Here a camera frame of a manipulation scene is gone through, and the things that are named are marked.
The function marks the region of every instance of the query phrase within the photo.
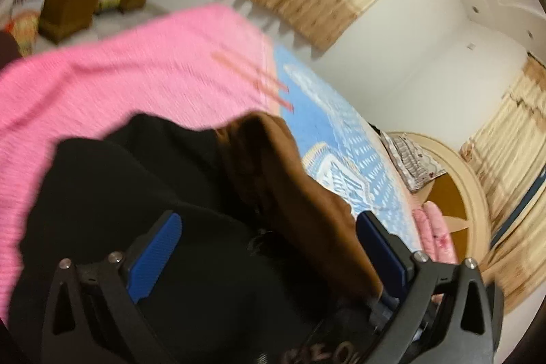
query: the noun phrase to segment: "floor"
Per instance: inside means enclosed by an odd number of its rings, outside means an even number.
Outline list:
[[[87,30],[81,30],[62,41],[58,46],[43,36],[38,36],[34,54],[43,53],[56,47],[68,47],[86,42],[96,42],[114,36],[121,31],[129,30],[137,25],[144,24],[150,19],[161,16],[163,11],[154,6],[145,6],[142,10],[130,13],[119,11],[105,12],[93,17],[93,24]]]

